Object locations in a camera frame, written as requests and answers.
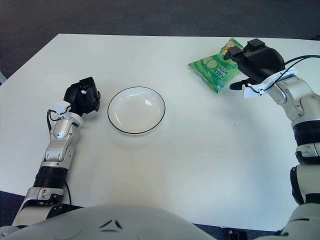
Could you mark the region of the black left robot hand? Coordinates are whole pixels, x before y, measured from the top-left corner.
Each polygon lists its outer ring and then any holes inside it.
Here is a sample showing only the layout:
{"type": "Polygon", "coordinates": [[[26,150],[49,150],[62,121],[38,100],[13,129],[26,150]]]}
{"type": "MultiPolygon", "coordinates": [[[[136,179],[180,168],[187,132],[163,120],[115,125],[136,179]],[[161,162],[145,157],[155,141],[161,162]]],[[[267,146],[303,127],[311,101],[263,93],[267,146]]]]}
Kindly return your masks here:
{"type": "Polygon", "coordinates": [[[94,79],[87,77],[68,87],[63,100],[70,103],[71,113],[81,117],[83,114],[99,111],[101,94],[94,79]]]}

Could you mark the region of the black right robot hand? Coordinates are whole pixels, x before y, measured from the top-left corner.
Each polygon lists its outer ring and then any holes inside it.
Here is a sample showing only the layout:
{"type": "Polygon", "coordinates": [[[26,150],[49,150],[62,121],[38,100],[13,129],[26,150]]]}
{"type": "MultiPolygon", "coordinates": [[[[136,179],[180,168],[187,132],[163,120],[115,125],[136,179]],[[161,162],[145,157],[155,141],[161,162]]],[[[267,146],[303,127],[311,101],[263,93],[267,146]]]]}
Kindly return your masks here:
{"type": "Polygon", "coordinates": [[[244,49],[230,47],[223,59],[235,62],[240,72],[247,76],[247,79],[231,84],[231,90],[261,84],[269,76],[285,69],[282,56],[257,38],[248,41],[244,49]]]}

